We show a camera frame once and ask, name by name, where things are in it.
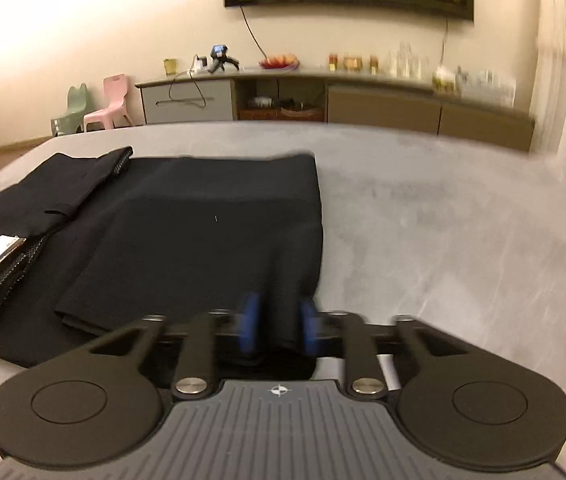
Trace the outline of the red fruit plate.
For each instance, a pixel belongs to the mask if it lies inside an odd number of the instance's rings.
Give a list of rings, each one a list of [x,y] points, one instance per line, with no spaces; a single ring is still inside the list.
[[[267,56],[259,62],[262,70],[296,70],[298,58],[293,54]]]

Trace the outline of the black garment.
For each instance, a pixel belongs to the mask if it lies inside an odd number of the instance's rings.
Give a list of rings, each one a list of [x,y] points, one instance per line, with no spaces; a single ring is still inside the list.
[[[0,359],[33,366],[158,314],[190,322],[259,297],[256,352],[300,358],[318,288],[318,170],[280,158],[50,157],[0,192]]]

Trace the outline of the green plastic child chair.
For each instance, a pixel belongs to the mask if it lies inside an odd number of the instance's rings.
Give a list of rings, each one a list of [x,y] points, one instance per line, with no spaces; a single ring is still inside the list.
[[[51,120],[52,135],[63,136],[80,132],[84,116],[91,112],[91,97],[86,84],[70,87],[67,93],[66,112]]]

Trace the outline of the gold ornaments on cabinet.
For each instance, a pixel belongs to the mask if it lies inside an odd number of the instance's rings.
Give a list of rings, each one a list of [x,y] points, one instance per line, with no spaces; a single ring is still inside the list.
[[[339,56],[336,53],[331,53],[328,56],[328,69],[331,72],[344,70],[348,73],[369,73],[377,75],[379,73],[379,60],[375,55],[370,55],[364,58],[360,55],[344,55]]]

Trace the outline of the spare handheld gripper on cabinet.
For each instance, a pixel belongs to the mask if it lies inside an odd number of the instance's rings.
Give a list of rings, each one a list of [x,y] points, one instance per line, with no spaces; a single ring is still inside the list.
[[[225,65],[230,64],[236,70],[240,68],[240,62],[228,55],[228,47],[225,44],[216,44],[210,52],[211,65],[208,68],[210,74],[214,74],[218,70],[225,70]]]

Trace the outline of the long low sideboard cabinet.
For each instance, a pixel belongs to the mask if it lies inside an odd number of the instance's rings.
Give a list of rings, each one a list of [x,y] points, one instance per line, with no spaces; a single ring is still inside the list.
[[[146,124],[301,120],[469,140],[530,151],[533,119],[431,84],[328,70],[243,70],[140,82]]]

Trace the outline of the clear drinking glasses group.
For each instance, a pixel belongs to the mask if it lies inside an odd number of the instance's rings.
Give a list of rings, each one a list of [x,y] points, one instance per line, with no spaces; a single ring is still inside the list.
[[[416,53],[407,42],[402,42],[396,52],[388,55],[387,73],[398,79],[426,80],[430,77],[428,58]]]

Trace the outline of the pink plastic child chair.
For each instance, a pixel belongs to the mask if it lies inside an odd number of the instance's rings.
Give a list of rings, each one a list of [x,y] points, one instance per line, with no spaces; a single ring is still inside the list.
[[[119,74],[106,77],[103,80],[103,88],[107,105],[83,117],[83,131],[87,132],[88,125],[93,124],[99,124],[105,130],[112,130],[117,120],[123,120],[128,126],[134,127],[134,122],[126,107],[126,96],[129,91],[128,76]]]

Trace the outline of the yellow cup on cabinet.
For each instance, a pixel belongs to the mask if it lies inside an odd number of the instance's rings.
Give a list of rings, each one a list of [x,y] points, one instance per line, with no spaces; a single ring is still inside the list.
[[[178,72],[178,61],[175,58],[165,58],[164,72],[168,77],[176,76],[176,73]]]

